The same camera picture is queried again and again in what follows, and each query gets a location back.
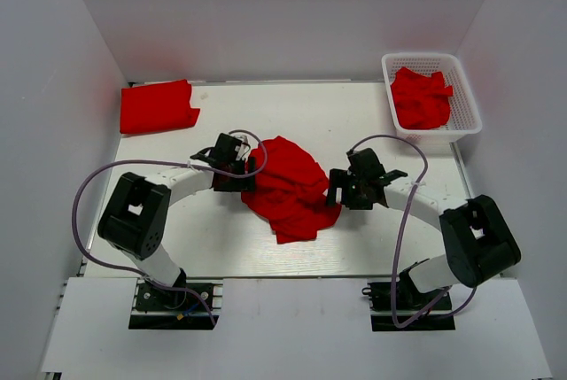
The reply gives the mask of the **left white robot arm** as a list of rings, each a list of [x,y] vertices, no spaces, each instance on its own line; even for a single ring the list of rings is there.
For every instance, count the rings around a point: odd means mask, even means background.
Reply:
[[[255,189],[255,175],[266,163],[247,157],[252,133],[236,129],[219,134],[212,147],[191,155],[186,164],[161,173],[123,174],[97,225],[98,235],[125,254],[136,270],[157,288],[166,307],[187,298],[186,274],[162,245],[169,208],[202,191],[240,192]]]

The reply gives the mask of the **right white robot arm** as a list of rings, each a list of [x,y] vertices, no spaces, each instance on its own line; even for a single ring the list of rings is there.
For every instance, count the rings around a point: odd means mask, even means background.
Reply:
[[[330,170],[328,206],[371,210],[379,204],[403,211],[440,232],[444,253],[398,274],[397,295],[418,308],[434,291],[456,284],[475,288],[521,260],[516,239],[496,202],[487,195],[453,198],[417,183],[407,173],[386,171],[370,148],[347,153],[349,168]]]

